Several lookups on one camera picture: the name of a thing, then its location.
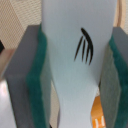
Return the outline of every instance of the white surface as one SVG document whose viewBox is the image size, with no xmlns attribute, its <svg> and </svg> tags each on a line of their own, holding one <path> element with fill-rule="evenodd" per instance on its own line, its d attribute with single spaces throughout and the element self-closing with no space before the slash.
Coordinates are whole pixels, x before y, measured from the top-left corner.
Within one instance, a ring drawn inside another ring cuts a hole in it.
<svg viewBox="0 0 128 128">
<path fill-rule="evenodd" d="M 7 82 L 0 82 L 0 128 L 16 128 Z"/>
<path fill-rule="evenodd" d="M 47 36 L 51 71 L 60 102 L 59 128 L 92 127 L 90 112 L 105 46 L 112 34 L 115 8 L 116 0 L 42 1 L 42 30 Z M 83 44 L 74 61 L 81 28 L 89 33 L 94 46 L 90 66 L 89 62 L 85 64 L 85 55 L 82 62 Z"/>
</svg>

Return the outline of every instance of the green fabric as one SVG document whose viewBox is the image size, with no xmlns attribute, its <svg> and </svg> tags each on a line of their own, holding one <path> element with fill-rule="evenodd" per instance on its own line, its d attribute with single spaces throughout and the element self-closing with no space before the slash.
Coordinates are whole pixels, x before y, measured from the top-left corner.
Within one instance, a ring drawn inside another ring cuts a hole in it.
<svg viewBox="0 0 128 128">
<path fill-rule="evenodd" d="M 41 26 L 38 32 L 38 43 L 37 52 L 31 70 L 27 75 L 26 83 L 28 87 L 30 107 L 35 128 L 46 128 L 47 124 L 42 100 L 43 94 L 40 83 L 40 75 L 45 61 L 47 40 L 41 31 Z"/>
<path fill-rule="evenodd" d="M 114 128 L 126 128 L 128 121 L 128 66 L 117 49 L 113 37 L 109 45 L 113 51 L 114 64 L 118 72 L 121 87 L 121 95 Z"/>
</svg>

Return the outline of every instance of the black curved lines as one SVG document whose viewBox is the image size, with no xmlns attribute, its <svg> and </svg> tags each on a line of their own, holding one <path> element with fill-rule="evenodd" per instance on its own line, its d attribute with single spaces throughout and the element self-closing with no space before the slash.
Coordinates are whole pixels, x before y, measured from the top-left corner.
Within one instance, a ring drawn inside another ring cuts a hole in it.
<svg viewBox="0 0 128 128">
<path fill-rule="evenodd" d="M 91 40 L 90 36 L 88 35 L 88 33 L 83 28 L 81 28 L 81 32 L 83 33 L 85 39 L 87 40 L 87 41 L 84 40 L 84 42 L 83 42 L 82 61 L 83 61 L 83 58 L 84 58 L 84 52 L 85 52 L 86 42 L 87 42 L 88 43 L 88 47 L 87 47 L 87 52 L 86 52 L 86 63 L 87 63 L 88 55 L 89 55 L 89 52 L 90 52 L 90 62 L 89 62 L 89 65 L 90 65 L 91 62 L 92 62 L 92 58 L 93 58 L 93 43 L 92 43 L 92 40 Z M 83 36 L 80 38 L 79 44 L 77 46 L 76 55 L 75 55 L 74 60 L 77 57 L 77 54 L 79 52 L 82 40 L 83 40 Z"/>
<path fill-rule="evenodd" d="M 79 42 L 79 44 L 78 44 L 78 47 L 77 47 L 77 50 L 76 50 L 76 55 L 75 55 L 74 60 L 75 60 L 75 59 L 76 59 L 76 57 L 77 57 L 77 54 L 78 54 L 78 51 L 79 51 L 79 49 L 80 49 L 80 46 L 81 46 L 82 40 L 83 40 L 83 36 L 80 38 L 80 42 Z"/>
<path fill-rule="evenodd" d="M 84 43 L 83 43 L 82 61 L 84 59 L 84 51 L 85 51 L 85 40 L 84 40 Z"/>
</svg>

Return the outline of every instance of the black marking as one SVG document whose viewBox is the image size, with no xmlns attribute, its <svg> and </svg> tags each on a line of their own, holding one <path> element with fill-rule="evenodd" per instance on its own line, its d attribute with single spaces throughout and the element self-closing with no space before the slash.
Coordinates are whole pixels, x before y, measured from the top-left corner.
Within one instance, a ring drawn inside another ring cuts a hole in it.
<svg viewBox="0 0 128 128">
<path fill-rule="evenodd" d="M 89 65 L 90 65 L 91 61 L 92 61 L 92 58 L 93 58 L 93 44 L 92 44 L 92 40 L 91 40 L 90 36 L 88 35 L 88 33 L 83 28 L 81 28 L 81 31 L 82 31 L 83 35 L 86 37 L 86 39 L 87 39 L 87 42 L 88 42 L 88 45 L 89 45 L 89 49 L 90 49 L 90 52 L 91 52 L 91 58 L 90 58 L 90 62 L 89 62 Z"/>
<path fill-rule="evenodd" d="M 82 50 L 82 62 L 83 62 L 83 59 L 84 59 L 84 53 L 85 53 L 86 42 L 87 42 L 88 43 L 88 47 L 87 47 L 87 52 L 86 52 L 86 63 L 88 61 L 88 55 L 89 55 L 89 52 L 90 52 L 90 61 L 89 61 L 89 65 L 90 65 L 91 62 L 92 62 L 92 59 L 93 59 L 93 43 L 92 43 L 92 40 L 91 40 L 89 34 L 83 28 L 81 28 L 81 32 L 83 33 L 83 35 L 85 37 L 85 40 L 83 42 L 83 50 Z M 79 44 L 77 46 L 77 50 L 76 50 L 74 61 L 76 60 L 77 54 L 79 52 L 79 49 L 80 49 L 80 46 L 81 46 L 81 43 L 82 43 L 82 40 L 83 40 L 83 36 L 80 38 Z"/>
<path fill-rule="evenodd" d="M 87 48 L 86 63 L 87 63 L 87 60 L 88 60 L 88 54 L 89 54 L 89 45 L 88 45 L 88 48 Z"/>
<path fill-rule="evenodd" d="M 78 54 L 78 51 L 79 51 L 79 49 L 80 49 L 82 40 L 83 40 L 83 36 L 80 38 L 80 41 L 79 41 L 79 44 L 78 44 L 78 47 L 77 47 L 77 50 L 76 50 L 76 55 L 75 55 L 74 61 L 75 61 L 75 59 L 76 59 L 76 57 L 77 57 L 77 54 Z"/>
<path fill-rule="evenodd" d="M 82 53 L 82 61 L 83 61 L 83 59 L 84 59 L 84 51 L 85 51 L 85 48 L 86 48 L 86 46 L 85 46 L 85 40 L 84 40 L 84 44 L 83 44 L 83 53 Z"/>
</svg>

